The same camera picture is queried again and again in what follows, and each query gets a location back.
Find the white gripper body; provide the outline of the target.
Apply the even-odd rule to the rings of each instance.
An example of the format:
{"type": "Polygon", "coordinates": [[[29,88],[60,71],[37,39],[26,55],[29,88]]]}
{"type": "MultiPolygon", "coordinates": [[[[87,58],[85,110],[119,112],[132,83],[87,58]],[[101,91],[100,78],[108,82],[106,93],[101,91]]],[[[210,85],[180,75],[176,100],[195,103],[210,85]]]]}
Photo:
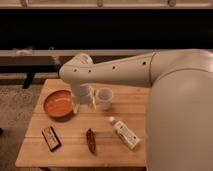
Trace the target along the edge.
{"type": "Polygon", "coordinates": [[[72,99],[75,103],[89,103],[93,99],[94,89],[89,84],[71,87],[72,99]]]}

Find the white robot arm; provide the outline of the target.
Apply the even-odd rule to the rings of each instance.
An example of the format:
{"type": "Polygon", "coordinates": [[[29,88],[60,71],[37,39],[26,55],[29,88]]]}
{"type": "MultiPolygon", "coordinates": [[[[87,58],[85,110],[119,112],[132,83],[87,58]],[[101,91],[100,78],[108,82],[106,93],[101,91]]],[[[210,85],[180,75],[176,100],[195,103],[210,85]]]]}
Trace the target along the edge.
{"type": "Polygon", "coordinates": [[[94,64],[78,54],[59,71],[76,93],[85,83],[148,87],[148,171],[213,171],[213,52],[165,50],[94,64]]]}

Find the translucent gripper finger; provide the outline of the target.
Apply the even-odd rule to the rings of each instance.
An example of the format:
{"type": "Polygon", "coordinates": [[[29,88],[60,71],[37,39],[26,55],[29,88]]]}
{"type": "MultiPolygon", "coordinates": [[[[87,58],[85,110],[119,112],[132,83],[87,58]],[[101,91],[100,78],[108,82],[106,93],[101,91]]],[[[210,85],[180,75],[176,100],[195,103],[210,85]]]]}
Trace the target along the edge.
{"type": "Polygon", "coordinates": [[[79,107],[80,107],[80,104],[72,102],[72,107],[73,107],[73,113],[77,114],[78,110],[79,110],[79,107]]]}
{"type": "Polygon", "coordinates": [[[88,107],[89,107],[92,111],[95,111],[95,110],[96,110],[96,102],[95,102],[95,99],[94,99],[94,98],[93,98],[92,100],[89,101],[88,107]]]}

